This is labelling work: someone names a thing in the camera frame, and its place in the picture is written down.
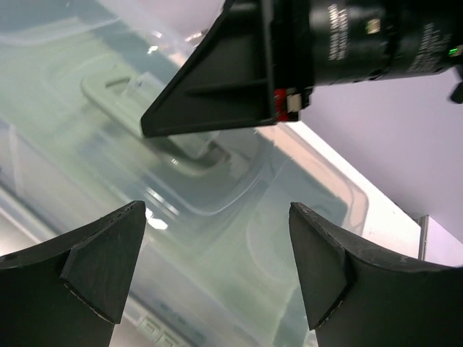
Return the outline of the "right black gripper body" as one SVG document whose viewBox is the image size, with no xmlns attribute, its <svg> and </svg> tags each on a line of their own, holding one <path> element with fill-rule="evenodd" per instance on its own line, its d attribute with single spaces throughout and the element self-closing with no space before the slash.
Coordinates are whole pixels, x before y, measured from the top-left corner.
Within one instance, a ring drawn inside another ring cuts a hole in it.
<svg viewBox="0 0 463 347">
<path fill-rule="evenodd" d="M 275 1 L 276 118 L 319 86 L 440 74 L 462 65 L 460 1 Z"/>
</svg>

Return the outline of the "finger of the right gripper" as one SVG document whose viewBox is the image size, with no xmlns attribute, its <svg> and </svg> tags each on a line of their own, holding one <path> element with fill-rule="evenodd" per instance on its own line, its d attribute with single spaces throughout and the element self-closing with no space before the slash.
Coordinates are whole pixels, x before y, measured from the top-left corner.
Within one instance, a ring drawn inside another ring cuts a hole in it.
<svg viewBox="0 0 463 347">
<path fill-rule="evenodd" d="M 271 1 L 225 1 L 188 60 L 140 120 L 144 137 L 277 122 Z"/>
</svg>

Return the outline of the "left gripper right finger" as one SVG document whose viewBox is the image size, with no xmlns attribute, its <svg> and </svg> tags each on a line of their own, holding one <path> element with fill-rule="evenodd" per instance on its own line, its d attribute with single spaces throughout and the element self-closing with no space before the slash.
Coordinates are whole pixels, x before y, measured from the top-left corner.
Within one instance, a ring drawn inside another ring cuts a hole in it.
<svg viewBox="0 0 463 347">
<path fill-rule="evenodd" d="M 460 346 L 462 269 L 393 252 L 299 202 L 289 234 L 319 346 Z"/>
</svg>

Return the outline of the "green cantilever toolbox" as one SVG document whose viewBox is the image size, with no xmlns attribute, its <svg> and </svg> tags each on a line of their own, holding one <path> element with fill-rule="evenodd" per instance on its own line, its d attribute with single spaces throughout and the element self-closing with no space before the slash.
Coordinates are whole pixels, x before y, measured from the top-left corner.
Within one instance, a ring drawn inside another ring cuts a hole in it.
<svg viewBox="0 0 463 347">
<path fill-rule="evenodd" d="M 368 198 L 287 125 L 143 139 L 192 50 L 138 1 L 1 3 L 1 253 L 142 200 L 113 346 L 315 346 L 290 205 L 360 234 Z"/>
</svg>

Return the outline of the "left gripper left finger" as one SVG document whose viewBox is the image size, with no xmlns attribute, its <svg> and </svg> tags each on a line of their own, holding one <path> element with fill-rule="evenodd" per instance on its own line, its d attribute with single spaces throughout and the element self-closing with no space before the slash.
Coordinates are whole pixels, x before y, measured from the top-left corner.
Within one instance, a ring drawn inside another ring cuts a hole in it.
<svg viewBox="0 0 463 347">
<path fill-rule="evenodd" d="M 145 203 L 133 201 L 1 257 L 1 345 L 108 346 L 144 232 Z"/>
</svg>

